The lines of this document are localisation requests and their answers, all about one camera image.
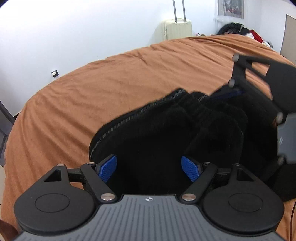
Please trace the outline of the wall socket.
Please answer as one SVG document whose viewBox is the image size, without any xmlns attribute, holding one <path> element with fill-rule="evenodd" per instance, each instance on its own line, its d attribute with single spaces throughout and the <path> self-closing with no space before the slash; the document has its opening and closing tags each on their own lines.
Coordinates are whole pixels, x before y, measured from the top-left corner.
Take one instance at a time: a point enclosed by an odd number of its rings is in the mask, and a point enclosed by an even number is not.
<svg viewBox="0 0 296 241">
<path fill-rule="evenodd" d="M 52 74 L 52 77 L 55 78 L 59 75 L 58 71 L 57 70 L 54 70 L 53 72 L 51 72 Z"/>
</svg>

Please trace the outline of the beige wardrobe doors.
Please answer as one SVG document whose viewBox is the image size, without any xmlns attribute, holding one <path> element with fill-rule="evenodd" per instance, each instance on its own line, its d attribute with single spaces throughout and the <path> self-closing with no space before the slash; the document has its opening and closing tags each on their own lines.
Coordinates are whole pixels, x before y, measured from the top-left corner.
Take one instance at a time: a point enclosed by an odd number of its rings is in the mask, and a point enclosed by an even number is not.
<svg viewBox="0 0 296 241">
<path fill-rule="evenodd" d="M 295 64 L 296 59 L 296 20 L 286 15 L 285 32 L 280 54 Z"/>
</svg>

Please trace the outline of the pile of dark clothes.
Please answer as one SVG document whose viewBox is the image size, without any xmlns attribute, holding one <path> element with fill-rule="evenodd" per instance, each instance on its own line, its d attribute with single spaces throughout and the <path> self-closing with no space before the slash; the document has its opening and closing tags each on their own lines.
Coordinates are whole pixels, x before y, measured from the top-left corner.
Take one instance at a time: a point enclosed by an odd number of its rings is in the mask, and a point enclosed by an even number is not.
<svg viewBox="0 0 296 241">
<path fill-rule="evenodd" d="M 224 25 L 217 33 L 217 35 L 226 35 L 226 34 L 238 34 L 246 35 L 250 33 L 250 30 L 244 27 L 241 23 L 228 23 Z"/>
</svg>

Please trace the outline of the orange bed cover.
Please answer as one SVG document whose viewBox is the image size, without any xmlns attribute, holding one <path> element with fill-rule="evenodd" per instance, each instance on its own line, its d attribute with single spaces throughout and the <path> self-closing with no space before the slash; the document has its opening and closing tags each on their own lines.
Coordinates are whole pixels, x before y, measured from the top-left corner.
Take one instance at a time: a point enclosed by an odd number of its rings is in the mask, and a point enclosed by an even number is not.
<svg viewBox="0 0 296 241">
<path fill-rule="evenodd" d="M 295 67 L 247 37 L 191 37 L 89 63 L 38 91 L 6 144 L 1 239 L 295 240 L 295 198 L 283 201 L 240 163 L 216 165 L 199 201 L 183 192 L 95 201 L 82 185 L 102 126 L 176 89 L 228 99 L 211 94 L 228 89 L 234 54 Z"/>
</svg>

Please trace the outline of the red garment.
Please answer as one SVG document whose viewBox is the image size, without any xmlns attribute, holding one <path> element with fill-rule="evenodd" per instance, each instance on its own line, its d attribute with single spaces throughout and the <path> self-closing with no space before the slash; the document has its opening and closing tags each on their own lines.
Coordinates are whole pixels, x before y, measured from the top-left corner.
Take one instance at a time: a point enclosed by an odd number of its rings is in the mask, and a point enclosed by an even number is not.
<svg viewBox="0 0 296 241">
<path fill-rule="evenodd" d="M 257 32 L 255 32 L 254 30 L 250 30 L 250 33 L 252 33 L 255 40 L 257 40 L 258 42 L 264 43 L 264 40 Z"/>
</svg>

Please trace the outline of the black corduroy pants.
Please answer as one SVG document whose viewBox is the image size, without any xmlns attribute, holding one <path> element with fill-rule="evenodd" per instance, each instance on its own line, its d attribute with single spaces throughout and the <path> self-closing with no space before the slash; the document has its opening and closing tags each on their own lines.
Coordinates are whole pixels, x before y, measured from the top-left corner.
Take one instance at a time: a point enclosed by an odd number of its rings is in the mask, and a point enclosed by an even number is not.
<svg viewBox="0 0 296 241">
<path fill-rule="evenodd" d="M 176 89 L 102 126 L 90 161 L 117 157 L 108 186 L 117 194 L 180 194 L 191 184 L 181 158 L 221 168 L 242 164 L 283 201 L 295 198 L 295 165 L 278 164 L 277 131 L 247 95 L 210 99 Z"/>
</svg>

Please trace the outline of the dark wardrobe cabinet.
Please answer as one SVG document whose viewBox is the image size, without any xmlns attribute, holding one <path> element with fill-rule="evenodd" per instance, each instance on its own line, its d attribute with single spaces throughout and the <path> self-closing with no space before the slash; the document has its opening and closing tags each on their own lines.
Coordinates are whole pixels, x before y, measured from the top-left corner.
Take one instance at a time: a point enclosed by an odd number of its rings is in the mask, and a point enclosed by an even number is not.
<svg viewBox="0 0 296 241">
<path fill-rule="evenodd" d="M 6 163 L 4 158 L 4 151 L 6 149 L 6 142 L 8 140 L 9 134 L 15 122 L 15 118 L 9 113 L 9 111 L 5 108 L 2 102 L 0 102 L 0 132 L 1 132 L 1 166 L 3 167 Z"/>
</svg>

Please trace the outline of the framed wall picture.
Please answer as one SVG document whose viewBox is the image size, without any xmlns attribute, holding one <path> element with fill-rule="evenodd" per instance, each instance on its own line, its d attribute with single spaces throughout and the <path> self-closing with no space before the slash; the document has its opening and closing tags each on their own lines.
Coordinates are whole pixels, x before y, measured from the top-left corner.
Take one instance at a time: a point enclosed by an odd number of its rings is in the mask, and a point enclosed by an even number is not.
<svg viewBox="0 0 296 241">
<path fill-rule="evenodd" d="M 218 0 L 218 16 L 244 19 L 244 0 Z"/>
</svg>

